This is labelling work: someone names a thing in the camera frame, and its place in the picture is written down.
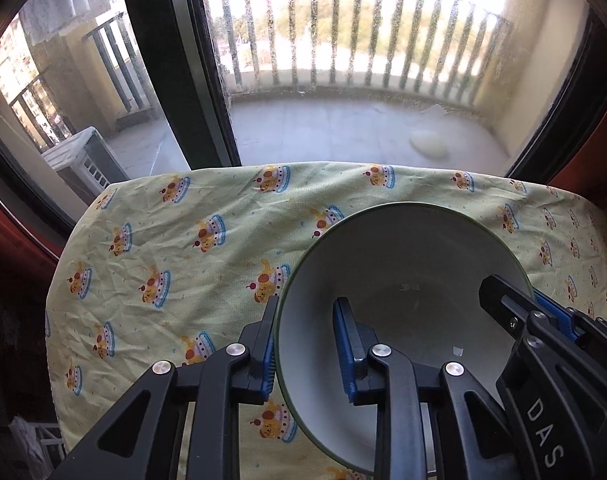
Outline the floral ceramic bowl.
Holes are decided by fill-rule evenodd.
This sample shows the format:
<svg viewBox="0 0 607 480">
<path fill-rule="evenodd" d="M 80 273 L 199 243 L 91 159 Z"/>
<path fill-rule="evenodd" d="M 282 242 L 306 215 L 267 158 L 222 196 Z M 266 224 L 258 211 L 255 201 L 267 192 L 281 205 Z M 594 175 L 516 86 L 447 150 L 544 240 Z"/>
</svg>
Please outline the floral ceramic bowl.
<svg viewBox="0 0 607 480">
<path fill-rule="evenodd" d="M 497 235 L 449 208 L 391 203 L 351 214 L 303 254 L 287 280 L 276 327 L 282 396 L 305 435 L 333 460 L 372 472 L 376 411 L 343 390 L 333 304 L 415 364 L 461 362 L 493 390 L 512 337 L 479 304 L 497 275 L 524 294 L 532 286 Z"/>
</svg>

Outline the yellow cake print tablecloth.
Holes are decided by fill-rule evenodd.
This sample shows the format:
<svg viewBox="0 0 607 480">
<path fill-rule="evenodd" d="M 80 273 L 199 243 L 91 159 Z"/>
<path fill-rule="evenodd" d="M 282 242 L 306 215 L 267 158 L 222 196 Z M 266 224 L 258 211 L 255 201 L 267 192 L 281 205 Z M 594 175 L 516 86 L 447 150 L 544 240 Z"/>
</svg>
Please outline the yellow cake print tablecloth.
<svg viewBox="0 0 607 480">
<path fill-rule="evenodd" d="M 283 285 L 343 217 L 394 200 L 467 214 L 535 286 L 607 319 L 607 222 L 550 185 L 350 162 L 205 169 L 110 185 L 81 217 L 46 300 L 58 423 L 76 445 L 155 360 L 202 362 L 258 318 L 261 274 Z"/>
</svg>

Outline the red curtain right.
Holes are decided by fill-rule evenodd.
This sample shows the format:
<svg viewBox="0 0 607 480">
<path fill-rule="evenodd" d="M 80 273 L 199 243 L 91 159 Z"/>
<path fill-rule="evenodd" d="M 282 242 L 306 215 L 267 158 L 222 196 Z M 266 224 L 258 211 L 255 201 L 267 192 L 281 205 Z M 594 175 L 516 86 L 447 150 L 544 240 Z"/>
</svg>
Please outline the red curtain right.
<svg viewBox="0 0 607 480">
<path fill-rule="evenodd" d="M 553 177 L 551 185 L 592 202 L 607 202 L 607 151 L 578 153 Z"/>
</svg>

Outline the red curtain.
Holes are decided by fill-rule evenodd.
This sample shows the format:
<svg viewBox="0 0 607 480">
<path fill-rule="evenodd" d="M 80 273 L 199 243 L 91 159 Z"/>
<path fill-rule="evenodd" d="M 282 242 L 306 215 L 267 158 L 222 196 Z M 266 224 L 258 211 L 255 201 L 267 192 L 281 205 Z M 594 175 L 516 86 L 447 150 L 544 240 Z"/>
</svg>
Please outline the red curtain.
<svg viewBox="0 0 607 480">
<path fill-rule="evenodd" d="M 578 153 L 553 177 L 551 185 L 592 202 L 607 202 L 607 151 Z"/>
<path fill-rule="evenodd" d="M 0 204 L 0 259 L 39 274 L 52 274 L 56 259 L 19 229 Z"/>
</svg>

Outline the white crumpled paper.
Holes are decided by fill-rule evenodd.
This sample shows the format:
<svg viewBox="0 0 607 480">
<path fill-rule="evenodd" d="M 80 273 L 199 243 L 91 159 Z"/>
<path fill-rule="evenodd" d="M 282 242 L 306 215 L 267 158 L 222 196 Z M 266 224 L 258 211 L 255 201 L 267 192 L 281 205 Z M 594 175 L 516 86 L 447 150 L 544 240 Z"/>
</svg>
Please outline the white crumpled paper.
<svg viewBox="0 0 607 480">
<path fill-rule="evenodd" d="M 46 472 L 46 459 L 34 427 L 20 416 L 15 416 L 10 423 L 10 430 L 29 469 L 37 471 L 39 474 Z"/>
</svg>

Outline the red curtain left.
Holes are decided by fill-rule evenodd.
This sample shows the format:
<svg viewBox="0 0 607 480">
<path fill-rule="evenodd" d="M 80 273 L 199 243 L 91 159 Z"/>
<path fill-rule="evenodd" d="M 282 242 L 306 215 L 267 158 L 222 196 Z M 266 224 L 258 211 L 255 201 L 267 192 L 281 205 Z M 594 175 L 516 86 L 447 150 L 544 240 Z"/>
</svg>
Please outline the red curtain left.
<svg viewBox="0 0 607 480">
<path fill-rule="evenodd" d="M 52 274 L 56 259 L 19 229 L 0 204 L 0 259 L 39 274 Z"/>
</svg>

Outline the white outdoor air conditioner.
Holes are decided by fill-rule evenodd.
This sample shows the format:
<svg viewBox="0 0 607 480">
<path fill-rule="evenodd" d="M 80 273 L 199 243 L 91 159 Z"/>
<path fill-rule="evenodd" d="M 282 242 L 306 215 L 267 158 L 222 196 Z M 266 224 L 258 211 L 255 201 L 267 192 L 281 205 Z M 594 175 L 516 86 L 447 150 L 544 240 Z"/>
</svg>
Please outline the white outdoor air conditioner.
<svg viewBox="0 0 607 480">
<path fill-rule="evenodd" d="M 113 183 L 130 177 L 101 133 L 88 127 L 41 154 L 83 203 L 90 205 Z"/>
</svg>

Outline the balcony railing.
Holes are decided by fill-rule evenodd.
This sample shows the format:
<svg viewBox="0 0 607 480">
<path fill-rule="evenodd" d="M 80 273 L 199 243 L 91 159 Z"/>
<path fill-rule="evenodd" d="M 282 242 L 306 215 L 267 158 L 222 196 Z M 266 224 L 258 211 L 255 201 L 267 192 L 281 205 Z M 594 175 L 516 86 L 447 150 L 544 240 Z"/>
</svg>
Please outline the balcony railing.
<svg viewBox="0 0 607 480">
<path fill-rule="evenodd" d="M 486 0 L 205 0 L 226 100 L 369 89 L 474 110 L 514 25 Z M 31 46 L 0 38 L 0 90 L 39 150 L 160 114 L 125 0 Z"/>
</svg>

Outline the hanging white cloth outside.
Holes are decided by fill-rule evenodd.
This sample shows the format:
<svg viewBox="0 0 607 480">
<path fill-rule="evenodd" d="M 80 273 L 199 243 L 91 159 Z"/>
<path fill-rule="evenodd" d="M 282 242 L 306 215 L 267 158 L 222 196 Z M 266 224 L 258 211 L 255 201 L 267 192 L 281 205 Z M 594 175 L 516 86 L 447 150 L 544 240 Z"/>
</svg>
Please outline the hanging white cloth outside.
<svg viewBox="0 0 607 480">
<path fill-rule="evenodd" d="M 31 46 L 72 29 L 110 10 L 110 0 L 27 0 L 19 21 Z"/>
</svg>

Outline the black window frame post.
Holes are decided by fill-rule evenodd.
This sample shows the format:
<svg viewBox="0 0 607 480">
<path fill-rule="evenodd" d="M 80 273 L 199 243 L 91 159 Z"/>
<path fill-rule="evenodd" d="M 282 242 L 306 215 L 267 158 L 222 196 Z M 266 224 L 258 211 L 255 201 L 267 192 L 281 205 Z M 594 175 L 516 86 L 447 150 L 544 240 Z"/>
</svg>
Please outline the black window frame post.
<svg viewBox="0 0 607 480">
<path fill-rule="evenodd" d="M 189 166 L 241 166 L 205 0 L 125 3 L 153 89 Z"/>
</svg>

